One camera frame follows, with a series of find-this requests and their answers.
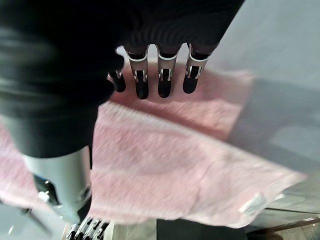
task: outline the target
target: gray surface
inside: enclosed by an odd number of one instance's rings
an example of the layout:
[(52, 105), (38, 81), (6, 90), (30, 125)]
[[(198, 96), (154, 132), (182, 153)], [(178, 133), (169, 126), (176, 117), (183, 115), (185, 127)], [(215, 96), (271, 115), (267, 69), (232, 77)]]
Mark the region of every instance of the gray surface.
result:
[(320, 1), (247, 0), (213, 64), (248, 68), (252, 96), (229, 142), (309, 179), (286, 192), (286, 209), (320, 213)]

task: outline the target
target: black fabric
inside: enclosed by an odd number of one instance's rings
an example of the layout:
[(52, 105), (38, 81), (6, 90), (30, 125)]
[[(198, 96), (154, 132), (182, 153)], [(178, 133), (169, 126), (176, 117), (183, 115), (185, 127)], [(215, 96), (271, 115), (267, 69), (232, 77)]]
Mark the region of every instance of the black fabric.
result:
[(0, 0), (0, 114), (15, 144), (34, 157), (89, 144), (95, 121), (76, 116), (94, 117), (113, 93), (107, 72), (124, 63), (117, 46), (215, 45), (242, 3)]
[(157, 220), (156, 240), (247, 240), (243, 228), (209, 226), (187, 220)]

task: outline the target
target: towel tag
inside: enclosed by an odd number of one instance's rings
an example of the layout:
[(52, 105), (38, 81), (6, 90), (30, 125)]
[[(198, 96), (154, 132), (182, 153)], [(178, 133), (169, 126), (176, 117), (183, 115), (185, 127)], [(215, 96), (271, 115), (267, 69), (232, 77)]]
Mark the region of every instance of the towel tag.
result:
[(256, 215), (257, 211), (264, 208), (267, 204), (265, 197), (259, 192), (254, 195), (254, 197), (247, 201), (242, 207), (240, 207), (239, 212), (247, 216)]

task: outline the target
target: robot finger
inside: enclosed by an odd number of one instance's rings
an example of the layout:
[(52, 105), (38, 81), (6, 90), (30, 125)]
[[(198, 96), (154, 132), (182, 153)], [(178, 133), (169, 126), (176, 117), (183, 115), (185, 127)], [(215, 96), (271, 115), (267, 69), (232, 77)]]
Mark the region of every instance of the robot finger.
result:
[(163, 46), (157, 45), (158, 52), (158, 94), (161, 98), (166, 98), (171, 92), (171, 81), (174, 74), (178, 52), (181, 45)]
[(204, 71), (205, 66), (216, 45), (188, 44), (189, 55), (185, 65), (185, 77), (183, 81), (183, 91), (191, 94), (195, 91), (198, 79)]

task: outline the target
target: black fingertip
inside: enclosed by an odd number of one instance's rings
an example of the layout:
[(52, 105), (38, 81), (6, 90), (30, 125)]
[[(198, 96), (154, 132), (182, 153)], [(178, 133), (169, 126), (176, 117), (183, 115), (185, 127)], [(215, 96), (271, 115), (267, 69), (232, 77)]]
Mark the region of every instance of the black fingertip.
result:
[(188, 78), (187, 76), (184, 77), (183, 81), (183, 91), (186, 94), (192, 94), (197, 87), (198, 79), (195, 79), (194, 77)]
[(135, 82), (135, 91), (139, 99), (146, 99), (149, 95), (148, 81)]
[(167, 79), (159, 79), (158, 83), (158, 94), (161, 98), (165, 99), (170, 95), (171, 92), (171, 81)]
[(114, 79), (115, 90), (118, 93), (123, 93), (126, 90), (126, 81), (123, 75), (120, 78)]

